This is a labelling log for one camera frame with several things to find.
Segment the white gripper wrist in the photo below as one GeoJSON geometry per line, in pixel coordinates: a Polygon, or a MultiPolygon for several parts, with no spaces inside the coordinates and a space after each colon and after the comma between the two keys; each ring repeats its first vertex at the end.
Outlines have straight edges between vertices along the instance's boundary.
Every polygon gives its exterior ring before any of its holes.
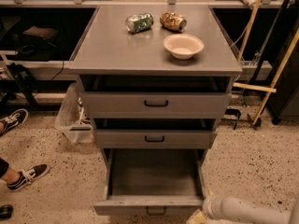
{"type": "MultiPolygon", "coordinates": [[[[203,202],[203,211],[211,219],[219,220],[222,218],[221,211],[222,198],[210,196],[203,202]]],[[[196,210],[186,221],[186,224],[205,224],[207,217],[202,211],[196,210]]]]}

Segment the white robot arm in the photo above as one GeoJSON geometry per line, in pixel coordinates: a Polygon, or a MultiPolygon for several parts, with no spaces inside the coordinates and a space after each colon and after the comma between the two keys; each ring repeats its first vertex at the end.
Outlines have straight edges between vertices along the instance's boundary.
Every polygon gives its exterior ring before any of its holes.
{"type": "Polygon", "coordinates": [[[210,196],[204,200],[203,209],[196,210],[186,224],[205,224],[209,219],[249,224],[299,224],[299,201],[291,211],[281,211],[257,207],[236,197],[210,196]]]}

